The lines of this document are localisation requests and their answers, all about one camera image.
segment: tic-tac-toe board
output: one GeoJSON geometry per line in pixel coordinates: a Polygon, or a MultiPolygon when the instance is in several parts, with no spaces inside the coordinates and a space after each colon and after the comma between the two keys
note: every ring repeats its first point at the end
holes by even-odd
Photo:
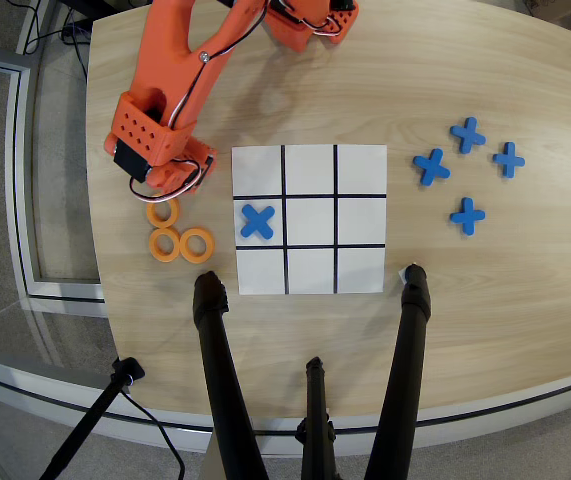
{"type": "Polygon", "coordinates": [[[241,295],[383,291],[385,145],[232,149],[241,295]]]}

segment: black cable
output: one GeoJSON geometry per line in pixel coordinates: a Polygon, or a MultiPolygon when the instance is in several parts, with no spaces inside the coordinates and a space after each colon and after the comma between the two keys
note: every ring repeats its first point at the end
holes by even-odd
{"type": "Polygon", "coordinates": [[[81,67],[83,68],[83,75],[85,75],[85,82],[87,83],[87,70],[85,69],[85,64],[83,63],[83,59],[81,58],[81,52],[78,50],[78,42],[76,41],[76,24],[74,23],[73,12],[71,13],[70,17],[72,19],[72,39],[74,40],[74,50],[76,50],[76,57],[78,58],[78,62],[81,64],[81,67]]]}
{"type": "MultiPolygon", "coordinates": [[[[31,39],[29,42],[27,42],[25,44],[25,50],[27,50],[27,47],[29,47],[30,44],[32,44],[34,42],[38,42],[38,41],[42,40],[43,38],[47,38],[47,37],[50,37],[52,35],[56,35],[57,33],[61,33],[62,31],[63,31],[63,29],[56,30],[54,32],[49,32],[49,33],[46,33],[45,35],[40,35],[36,38],[31,39]]],[[[25,55],[33,55],[34,53],[36,53],[36,50],[38,50],[38,46],[36,46],[36,48],[34,50],[32,50],[31,52],[26,51],[25,55]]]]}
{"type": "Polygon", "coordinates": [[[67,22],[69,22],[69,17],[72,16],[73,11],[74,11],[74,9],[72,7],[68,8],[67,15],[65,15],[65,20],[63,20],[63,26],[67,25],[67,22]]]}
{"type": "Polygon", "coordinates": [[[165,432],[165,429],[163,428],[163,425],[161,425],[161,422],[156,420],[154,415],[149,413],[147,410],[145,410],[143,407],[141,407],[138,403],[136,403],[134,400],[132,400],[130,397],[128,397],[127,394],[123,390],[121,390],[121,394],[127,399],[127,401],[129,403],[131,403],[136,408],[138,408],[141,412],[143,412],[147,416],[147,418],[149,418],[152,422],[154,422],[156,424],[158,429],[161,431],[161,435],[163,435],[163,438],[165,439],[165,443],[167,443],[167,446],[172,451],[172,454],[174,454],[174,457],[176,458],[176,461],[178,461],[178,465],[180,466],[180,472],[178,474],[178,480],[183,480],[183,477],[185,476],[185,463],[183,463],[183,459],[181,458],[181,456],[176,451],[176,448],[174,448],[174,444],[172,443],[172,441],[167,436],[167,432],[165,432]]]}
{"type": "Polygon", "coordinates": [[[531,7],[529,6],[529,0],[523,0],[523,5],[525,5],[525,8],[527,9],[527,11],[529,12],[530,16],[534,16],[534,13],[532,12],[531,7]]]}
{"type": "MultiPolygon", "coordinates": [[[[71,47],[72,45],[74,45],[74,41],[72,40],[71,42],[68,42],[66,40],[61,40],[61,42],[63,42],[64,45],[67,45],[69,47],[71,47]]],[[[76,41],[76,45],[91,45],[90,42],[83,42],[83,41],[76,41]]]]}
{"type": "MultiPolygon", "coordinates": [[[[41,6],[41,1],[42,0],[38,0],[38,3],[36,4],[36,8],[32,7],[31,5],[23,5],[21,3],[14,3],[12,2],[12,0],[5,0],[7,3],[9,3],[10,5],[14,6],[14,7],[19,7],[19,8],[27,8],[28,10],[31,10],[34,12],[34,16],[32,17],[32,21],[29,24],[29,30],[27,32],[27,38],[29,38],[29,36],[32,33],[32,28],[34,27],[34,22],[36,22],[36,38],[34,40],[39,40],[41,38],[41,32],[40,32],[40,27],[39,27],[39,23],[40,21],[38,20],[38,9],[41,6]]],[[[38,44],[36,45],[36,48],[34,48],[34,51],[32,52],[27,52],[27,46],[32,43],[32,41],[27,42],[25,44],[25,47],[23,47],[23,55],[27,54],[27,55],[31,55],[32,53],[34,53],[34,51],[38,50],[38,44]]]]}

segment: orange ring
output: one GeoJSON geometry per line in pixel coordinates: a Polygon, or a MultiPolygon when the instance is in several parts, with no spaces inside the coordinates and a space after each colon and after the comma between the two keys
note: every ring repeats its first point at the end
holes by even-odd
{"type": "Polygon", "coordinates": [[[171,262],[172,260],[176,259],[178,255],[181,253],[181,240],[176,233],[176,230],[173,228],[157,228],[152,232],[149,236],[149,251],[152,252],[152,256],[161,262],[171,262]],[[172,240],[174,244],[174,249],[169,252],[165,253],[158,247],[158,237],[161,235],[165,235],[172,240]]]}
{"type": "Polygon", "coordinates": [[[209,258],[214,254],[214,237],[211,233],[203,228],[190,228],[186,232],[183,232],[180,242],[180,250],[185,260],[190,263],[203,263],[209,260],[209,258]],[[202,255],[196,255],[187,246],[187,241],[190,237],[201,237],[205,242],[205,253],[202,255]]]}
{"type": "Polygon", "coordinates": [[[170,198],[169,200],[167,200],[167,203],[169,203],[169,208],[170,208],[170,214],[167,220],[163,220],[161,217],[158,216],[158,214],[156,213],[155,203],[147,204],[147,219],[149,220],[149,223],[158,228],[167,228],[176,223],[176,220],[178,220],[178,214],[181,211],[178,205],[178,200],[175,198],[170,198]]]}

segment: black wire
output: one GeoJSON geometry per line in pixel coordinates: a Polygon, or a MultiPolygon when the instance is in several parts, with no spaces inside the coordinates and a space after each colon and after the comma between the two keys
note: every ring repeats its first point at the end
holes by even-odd
{"type": "Polygon", "coordinates": [[[534,16],[534,13],[532,12],[532,9],[529,6],[529,0],[523,0],[523,4],[525,5],[525,8],[527,8],[527,11],[529,12],[530,16],[534,16]]]}
{"type": "MultiPolygon", "coordinates": [[[[38,41],[42,40],[43,38],[47,38],[47,37],[50,37],[50,36],[52,36],[52,35],[56,35],[57,33],[61,33],[62,31],[63,31],[63,29],[61,29],[61,30],[56,30],[56,31],[54,31],[54,32],[49,32],[49,33],[46,33],[45,35],[41,35],[41,36],[39,36],[39,37],[36,37],[36,38],[31,39],[29,42],[27,42],[27,43],[25,44],[25,50],[27,50],[27,47],[28,47],[30,44],[32,44],[32,43],[34,43],[34,42],[38,42],[38,41]]],[[[32,50],[31,52],[26,52],[25,55],[34,55],[34,53],[36,53],[36,50],[38,50],[38,46],[37,46],[34,50],[32,50]]]]}
{"type": "Polygon", "coordinates": [[[81,64],[83,68],[83,75],[85,75],[85,82],[87,82],[87,70],[85,69],[85,64],[83,63],[83,59],[81,58],[81,52],[78,50],[78,43],[76,42],[76,24],[74,23],[74,14],[71,15],[72,18],[72,39],[74,40],[74,50],[76,50],[76,57],[78,57],[78,62],[81,64]]]}
{"type": "Polygon", "coordinates": [[[172,451],[172,454],[174,454],[176,461],[178,461],[178,465],[180,467],[180,472],[178,473],[178,480],[183,480],[183,477],[185,476],[185,463],[183,463],[183,459],[181,458],[181,456],[176,451],[176,448],[174,448],[174,444],[172,443],[172,441],[167,436],[167,433],[165,432],[163,425],[161,425],[161,422],[156,420],[154,415],[149,413],[147,410],[145,410],[143,407],[141,407],[138,403],[136,403],[134,400],[132,400],[130,397],[128,397],[127,394],[123,390],[121,390],[121,394],[127,399],[127,401],[129,403],[131,403],[136,408],[138,408],[141,412],[143,412],[147,416],[147,418],[149,418],[152,422],[154,422],[156,424],[158,429],[161,431],[161,435],[163,435],[163,438],[165,439],[165,443],[167,443],[167,446],[172,451]]]}
{"type": "MultiPolygon", "coordinates": [[[[5,0],[5,1],[14,7],[27,8],[28,10],[31,10],[34,12],[34,16],[32,17],[32,21],[29,24],[29,30],[27,32],[27,38],[29,38],[29,36],[31,35],[32,28],[34,27],[34,22],[36,22],[36,38],[35,38],[35,40],[39,40],[41,38],[41,32],[40,32],[40,27],[39,27],[40,21],[38,20],[38,9],[41,6],[42,0],[38,0],[38,3],[36,4],[36,8],[32,7],[31,5],[23,5],[21,3],[14,3],[14,2],[12,2],[12,0],[5,0]]],[[[33,51],[29,52],[29,53],[27,52],[27,46],[30,43],[32,43],[32,42],[31,41],[27,42],[25,44],[25,47],[23,47],[23,55],[25,55],[25,54],[31,55],[32,53],[34,53],[33,51]]]]}
{"type": "Polygon", "coordinates": [[[69,17],[72,16],[73,11],[74,9],[72,7],[69,7],[69,9],[67,10],[67,15],[65,15],[65,20],[63,20],[63,26],[67,25],[67,22],[69,22],[69,17]]]}
{"type": "MultiPolygon", "coordinates": [[[[267,7],[268,6],[269,6],[269,0],[266,0],[265,1],[265,7],[263,7],[263,13],[261,13],[261,16],[258,18],[258,20],[256,20],[256,22],[254,22],[254,25],[252,25],[251,28],[249,30],[247,30],[247,32],[245,32],[243,35],[241,35],[241,37],[238,38],[236,41],[230,43],[227,47],[219,50],[218,52],[214,53],[213,55],[210,55],[209,61],[211,61],[211,60],[213,60],[216,57],[219,57],[221,55],[225,55],[227,52],[232,50],[236,45],[238,45],[243,40],[245,40],[247,37],[249,37],[251,35],[251,33],[254,30],[256,30],[256,27],[258,27],[261,24],[261,22],[265,19],[265,15],[267,15],[267,7]]],[[[174,121],[172,122],[171,125],[169,125],[169,128],[174,128],[174,125],[176,124],[176,121],[178,120],[178,116],[183,111],[183,108],[185,108],[185,105],[187,105],[187,101],[189,100],[190,95],[192,94],[192,92],[194,91],[194,88],[196,87],[196,82],[198,82],[198,79],[200,78],[201,73],[203,73],[203,70],[205,69],[206,65],[207,65],[207,63],[204,63],[201,66],[201,69],[198,71],[196,78],[194,79],[192,84],[187,89],[187,93],[185,94],[185,98],[182,101],[183,103],[181,103],[181,106],[178,108],[178,112],[176,112],[176,115],[174,116],[174,121]]]]}
{"type": "MultiPolygon", "coordinates": [[[[74,45],[74,41],[73,41],[73,40],[72,40],[71,42],[68,42],[68,41],[66,41],[66,40],[61,40],[61,42],[63,42],[64,45],[67,45],[67,46],[70,46],[70,47],[71,47],[72,45],[74,45]]],[[[83,42],[83,41],[78,41],[78,40],[77,40],[77,41],[76,41],[76,45],[91,45],[91,43],[89,43],[89,42],[83,42]]]]}

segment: black grid line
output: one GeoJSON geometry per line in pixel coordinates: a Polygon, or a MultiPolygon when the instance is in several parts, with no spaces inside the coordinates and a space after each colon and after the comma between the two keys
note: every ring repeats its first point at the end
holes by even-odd
{"type": "Polygon", "coordinates": [[[285,294],[289,295],[289,250],[329,250],[334,251],[333,293],[338,293],[338,250],[343,249],[385,249],[384,243],[338,243],[338,200],[341,198],[387,198],[385,193],[338,193],[338,145],[333,145],[333,180],[334,193],[321,194],[287,194],[285,145],[281,145],[281,194],[280,195],[234,195],[234,200],[280,200],[283,222],[282,245],[237,245],[236,250],[283,250],[283,282],[285,294]],[[323,245],[290,245],[287,243],[287,200],[289,199],[319,199],[334,200],[334,243],[323,245]]]}
{"type": "Polygon", "coordinates": [[[338,145],[334,145],[334,293],[338,293],[338,145]]]}
{"type": "Polygon", "coordinates": [[[281,145],[281,202],[283,204],[283,282],[289,295],[289,259],[287,257],[287,197],[285,188],[285,145],[281,145]]]}
{"type": "MultiPolygon", "coordinates": [[[[237,245],[236,250],[280,250],[282,245],[237,245]]],[[[384,243],[346,243],[327,245],[287,245],[287,250],[328,250],[328,249],[385,248],[384,243]]]]}
{"type": "Polygon", "coordinates": [[[293,195],[234,195],[234,200],[280,200],[308,198],[387,198],[385,193],[306,193],[293,195]]]}

